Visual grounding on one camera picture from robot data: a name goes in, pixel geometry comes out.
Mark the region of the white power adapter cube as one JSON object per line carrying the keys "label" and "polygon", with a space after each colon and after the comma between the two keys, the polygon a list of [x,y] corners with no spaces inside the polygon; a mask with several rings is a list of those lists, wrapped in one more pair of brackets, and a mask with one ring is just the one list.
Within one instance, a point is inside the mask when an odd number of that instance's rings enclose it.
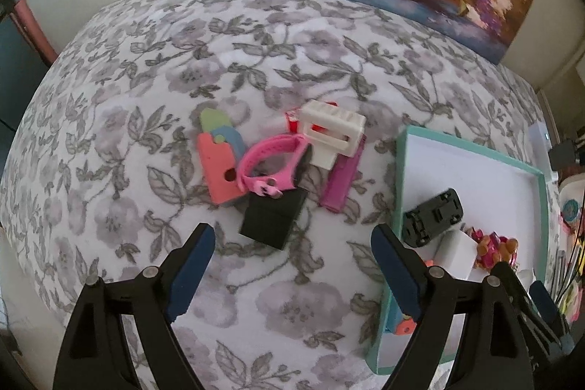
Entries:
{"label": "white power adapter cube", "polygon": [[476,261],[477,245],[465,232],[446,232],[433,256],[433,264],[442,267],[452,277],[467,280]]}

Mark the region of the brown pink puppy toy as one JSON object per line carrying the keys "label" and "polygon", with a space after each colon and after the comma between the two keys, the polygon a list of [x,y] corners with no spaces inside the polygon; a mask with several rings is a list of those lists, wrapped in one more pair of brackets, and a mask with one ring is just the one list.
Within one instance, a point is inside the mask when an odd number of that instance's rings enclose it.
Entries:
{"label": "brown pink puppy toy", "polygon": [[499,262],[505,262],[514,271],[518,270],[518,240],[498,235],[496,232],[485,234],[480,229],[471,228],[467,235],[476,243],[474,267],[490,272]]}

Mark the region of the black toy car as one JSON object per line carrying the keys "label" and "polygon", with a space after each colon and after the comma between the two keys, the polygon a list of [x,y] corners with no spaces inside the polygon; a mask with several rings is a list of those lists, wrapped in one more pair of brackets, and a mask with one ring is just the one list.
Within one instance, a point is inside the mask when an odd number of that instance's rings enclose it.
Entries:
{"label": "black toy car", "polygon": [[404,213],[401,238],[410,247],[426,246],[463,219],[463,207],[453,188]]}

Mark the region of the black rectangular box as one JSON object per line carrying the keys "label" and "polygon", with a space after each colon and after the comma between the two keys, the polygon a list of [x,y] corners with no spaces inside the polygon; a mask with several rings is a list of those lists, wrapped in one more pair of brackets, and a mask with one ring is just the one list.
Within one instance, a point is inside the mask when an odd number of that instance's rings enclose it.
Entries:
{"label": "black rectangular box", "polygon": [[[275,155],[287,161],[276,172],[256,175],[256,166]],[[237,168],[237,185],[250,194],[240,235],[273,249],[283,249],[305,202],[302,175],[312,160],[312,145],[303,135],[269,137],[253,145]]]}

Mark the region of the magenta plastic case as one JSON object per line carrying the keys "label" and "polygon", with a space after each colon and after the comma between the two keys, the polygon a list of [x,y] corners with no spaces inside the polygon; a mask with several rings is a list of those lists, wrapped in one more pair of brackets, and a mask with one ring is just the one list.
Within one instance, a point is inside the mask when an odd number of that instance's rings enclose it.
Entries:
{"label": "magenta plastic case", "polygon": [[339,214],[344,208],[365,144],[366,136],[363,135],[355,154],[353,156],[339,154],[333,168],[329,171],[318,201],[318,204],[329,212]]}

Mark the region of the orange knife toy green blade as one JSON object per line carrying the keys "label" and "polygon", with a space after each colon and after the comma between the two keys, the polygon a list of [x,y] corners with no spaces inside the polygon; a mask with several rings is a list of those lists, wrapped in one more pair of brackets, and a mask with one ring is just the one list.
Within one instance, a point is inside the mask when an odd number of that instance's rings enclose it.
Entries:
{"label": "orange knife toy green blade", "polygon": [[244,196],[236,182],[236,168],[247,150],[246,144],[225,113],[205,108],[199,114],[202,132],[196,148],[211,203],[231,203]]}

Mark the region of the pink smart watch band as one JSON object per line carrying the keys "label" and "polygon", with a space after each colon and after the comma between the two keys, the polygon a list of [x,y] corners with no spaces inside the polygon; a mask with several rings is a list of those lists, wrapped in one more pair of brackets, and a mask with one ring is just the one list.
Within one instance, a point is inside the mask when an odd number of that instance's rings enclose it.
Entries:
{"label": "pink smart watch band", "polygon": [[250,147],[236,169],[241,191],[277,199],[294,190],[312,160],[312,145],[301,134],[269,137]]}

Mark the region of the orange blue carrot knife toy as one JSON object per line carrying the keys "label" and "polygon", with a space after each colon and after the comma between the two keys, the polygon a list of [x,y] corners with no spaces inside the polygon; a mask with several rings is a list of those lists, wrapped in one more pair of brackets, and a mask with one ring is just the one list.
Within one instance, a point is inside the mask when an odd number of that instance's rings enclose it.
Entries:
{"label": "orange blue carrot knife toy", "polygon": [[399,307],[390,308],[385,330],[397,336],[408,336],[415,330],[416,322],[411,316],[404,314]]}

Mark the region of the colourful round tin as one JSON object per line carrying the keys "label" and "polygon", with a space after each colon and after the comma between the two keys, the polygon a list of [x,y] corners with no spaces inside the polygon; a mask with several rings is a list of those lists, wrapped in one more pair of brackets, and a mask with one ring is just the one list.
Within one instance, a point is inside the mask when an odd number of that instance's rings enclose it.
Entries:
{"label": "colourful round tin", "polygon": [[562,207],[561,215],[563,221],[571,228],[576,228],[581,217],[581,203],[575,199],[567,200]]}

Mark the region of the floral grey white blanket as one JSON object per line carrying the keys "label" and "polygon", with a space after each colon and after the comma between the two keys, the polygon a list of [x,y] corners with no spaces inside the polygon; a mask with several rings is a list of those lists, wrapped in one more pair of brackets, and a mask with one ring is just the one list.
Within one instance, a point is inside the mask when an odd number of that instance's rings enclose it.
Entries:
{"label": "floral grey white blanket", "polygon": [[[224,113],[248,144],[284,112],[334,102],[366,119],[338,214],[308,197],[283,250],[240,235],[215,207],[195,140]],[[394,209],[408,125],[532,162],[542,111],[520,76],[418,23],[348,0],[121,0],[58,57],[29,104],[1,182],[3,318],[43,388],[90,277],[130,279],[197,224],[216,253],[178,340],[209,389],[378,389],[365,355],[382,274],[369,235]]]}

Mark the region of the black plug adapter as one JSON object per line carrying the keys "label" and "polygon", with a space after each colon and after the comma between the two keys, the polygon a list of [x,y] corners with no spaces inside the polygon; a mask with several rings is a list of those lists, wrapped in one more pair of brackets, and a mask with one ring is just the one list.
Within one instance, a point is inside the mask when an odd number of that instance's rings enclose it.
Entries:
{"label": "black plug adapter", "polygon": [[563,140],[548,151],[548,159],[553,171],[560,171],[575,165],[583,166],[584,147],[577,147],[574,140]]}

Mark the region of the red white small bottle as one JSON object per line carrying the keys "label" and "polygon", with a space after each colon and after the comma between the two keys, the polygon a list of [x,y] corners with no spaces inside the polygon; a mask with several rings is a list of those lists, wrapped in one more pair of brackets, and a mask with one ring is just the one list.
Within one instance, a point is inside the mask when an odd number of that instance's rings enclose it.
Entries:
{"label": "red white small bottle", "polygon": [[[292,134],[296,134],[298,132],[298,111],[298,108],[294,108],[284,112],[287,130]],[[319,125],[313,125],[312,130],[315,130],[316,132],[324,132],[325,128]]]}

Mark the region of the pink rolled mat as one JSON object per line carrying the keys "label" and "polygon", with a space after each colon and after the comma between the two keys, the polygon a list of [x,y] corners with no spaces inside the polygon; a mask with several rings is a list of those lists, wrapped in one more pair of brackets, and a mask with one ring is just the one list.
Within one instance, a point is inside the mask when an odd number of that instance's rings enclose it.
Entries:
{"label": "pink rolled mat", "polygon": [[39,52],[39,55],[47,65],[52,65],[57,60],[57,52],[43,32],[27,0],[18,0],[15,3],[14,14],[19,29],[29,44]]}

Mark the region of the white plastic frame clip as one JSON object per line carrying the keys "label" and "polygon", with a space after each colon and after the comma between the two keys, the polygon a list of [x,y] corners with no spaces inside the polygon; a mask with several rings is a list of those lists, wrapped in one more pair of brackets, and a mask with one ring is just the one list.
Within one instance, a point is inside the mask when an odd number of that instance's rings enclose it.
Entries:
{"label": "white plastic frame clip", "polygon": [[365,132],[366,118],[317,100],[298,111],[298,132],[312,145],[312,165],[331,170],[338,155],[352,158]]}

